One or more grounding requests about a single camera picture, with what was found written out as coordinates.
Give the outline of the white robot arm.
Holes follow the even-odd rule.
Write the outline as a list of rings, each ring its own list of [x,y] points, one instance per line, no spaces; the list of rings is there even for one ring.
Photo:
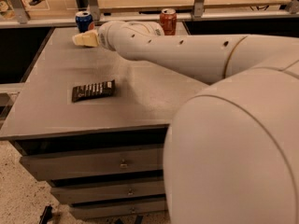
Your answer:
[[[156,22],[110,21],[73,41],[207,84],[165,138],[171,224],[299,224],[297,39],[165,35]]]

